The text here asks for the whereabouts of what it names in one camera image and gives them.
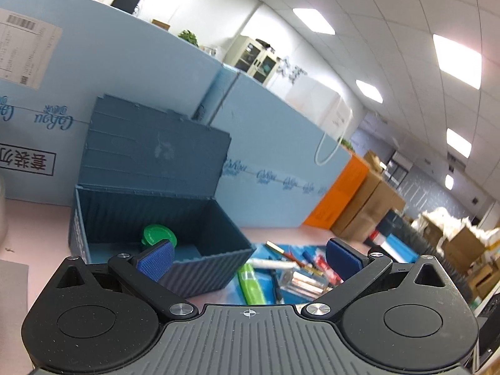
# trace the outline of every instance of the green bottle cap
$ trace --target green bottle cap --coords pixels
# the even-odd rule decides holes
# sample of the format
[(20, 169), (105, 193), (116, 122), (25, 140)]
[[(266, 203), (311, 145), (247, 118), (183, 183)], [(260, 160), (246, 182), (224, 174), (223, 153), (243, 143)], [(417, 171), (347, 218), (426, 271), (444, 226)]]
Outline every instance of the green bottle cap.
[(143, 238), (141, 240), (141, 243), (146, 245), (146, 247), (151, 247), (162, 239), (168, 239), (172, 243), (174, 248), (177, 245), (176, 235), (172, 232), (171, 229), (161, 224), (148, 225), (144, 228), (142, 235)]

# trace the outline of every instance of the green highlighter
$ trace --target green highlighter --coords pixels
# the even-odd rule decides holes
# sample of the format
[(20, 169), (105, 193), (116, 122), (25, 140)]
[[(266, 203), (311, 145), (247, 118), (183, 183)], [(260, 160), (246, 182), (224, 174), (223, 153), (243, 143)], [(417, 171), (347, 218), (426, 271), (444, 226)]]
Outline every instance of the green highlighter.
[(238, 280), (247, 304), (267, 304), (255, 271), (249, 263), (238, 269)]

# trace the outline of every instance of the blue storage box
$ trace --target blue storage box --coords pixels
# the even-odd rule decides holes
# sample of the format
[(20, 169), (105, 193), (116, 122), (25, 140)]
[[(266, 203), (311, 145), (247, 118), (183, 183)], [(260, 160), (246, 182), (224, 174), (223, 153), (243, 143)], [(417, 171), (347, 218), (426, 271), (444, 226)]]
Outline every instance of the blue storage box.
[(213, 197), (230, 141), (173, 111), (98, 98), (75, 188), (72, 253), (86, 263), (137, 254), (144, 227), (163, 224), (177, 247), (160, 284), (184, 298), (224, 288), (253, 252)]

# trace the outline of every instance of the metal screw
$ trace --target metal screw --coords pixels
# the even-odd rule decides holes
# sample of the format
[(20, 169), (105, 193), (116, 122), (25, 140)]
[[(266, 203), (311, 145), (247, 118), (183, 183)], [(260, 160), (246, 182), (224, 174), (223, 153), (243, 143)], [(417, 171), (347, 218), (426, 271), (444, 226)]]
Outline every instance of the metal screw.
[(176, 316), (187, 316), (194, 312), (194, 307), (187, 303), (176, 303), (170, 306), (170, 313)]
[(330, 313), (330, 306), (324, 303), (311, 303), (306, 307), (306, 311), (315, 316), (324, 316)]

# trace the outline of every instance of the barcode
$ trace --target barcode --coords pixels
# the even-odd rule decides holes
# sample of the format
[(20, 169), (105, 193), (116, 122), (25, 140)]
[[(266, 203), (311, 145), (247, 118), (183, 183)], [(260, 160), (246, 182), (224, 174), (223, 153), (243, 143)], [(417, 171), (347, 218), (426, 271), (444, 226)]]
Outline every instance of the barcode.
[(32, 31), (34, 26), (36, 25), (36, 23), (33, 21), (29, 21), (21, 17), (16, 17), (15, 15), (9, 15), (7, 18), (7, 22), (22, 28), (29, 29), (30, 31)]

